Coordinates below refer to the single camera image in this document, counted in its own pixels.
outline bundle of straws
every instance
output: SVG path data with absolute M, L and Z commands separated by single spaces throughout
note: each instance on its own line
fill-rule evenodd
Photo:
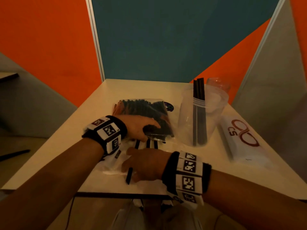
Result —
M 204 78 L 193 80 L 193 146 L 207 143 Z

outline blue wall panel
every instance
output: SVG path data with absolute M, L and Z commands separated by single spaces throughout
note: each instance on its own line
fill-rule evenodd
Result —
M 92 0 L 106 78 L 190 82 L 278 0 Z

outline pants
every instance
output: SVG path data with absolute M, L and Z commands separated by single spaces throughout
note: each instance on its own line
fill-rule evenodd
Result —
M 161 230 L 202 230 L 201 223 L 193 212 L 182 205 L 165 210 L 157 226 Z M 147 230 L 148 226 L 141 210 L 130 203 L 118 211 L 110 230 L 134 229 Z

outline table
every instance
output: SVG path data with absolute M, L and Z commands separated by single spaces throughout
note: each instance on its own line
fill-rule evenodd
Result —
M 46 141 L 46 143 L 21 167 L 21 169 L 2 187 L 15 190 L 44 165 L 81 139 L 82 129 L 93 120 L 111 114 L 112 107 L 120 99 L 155 98 L 173 104 L 179 112 L 182 91 L 190 88 L 189 83 L 133 81 L 107 79 L 92 95 L 66 120 L 65 123 Z M 227 105 L 223 114 L 239 114 Z M 215 170 L 249 180 L 296 199 L 307 200 L 307 184 L 287 165 L 285 161 L 251 128 L 251 133 L 262 145 L 274 164 L 272 169 L 252 167 L 229 159 L 229 149 L 223 132 L 216 128 L 205 147 L 180 149 L 202 157 Z M 165 150 L 179 146 L 159 144 Z M 77 196 L 82 197 L 120 197 L 157 198 L 166 195 L 161 181 L 138 182 L 127 185 L 123 175 L 105 175 L 97 166 L 80 187 Z

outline wristband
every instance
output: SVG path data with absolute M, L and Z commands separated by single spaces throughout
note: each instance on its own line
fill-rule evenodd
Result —
M 90 138 L 102 146 L 104 158 L 119 149 L 121 139 L 127 134 L 127 128 L 120 119 L 108 115 L 87 125 L 83 133 L 82 138 Z
M 208 190 L 211 165 L 186 152 L 173 152 L 166 164 L 162 182 L 167 194 L 183 205 L 196 209 L 203 205 L 201 194 Z

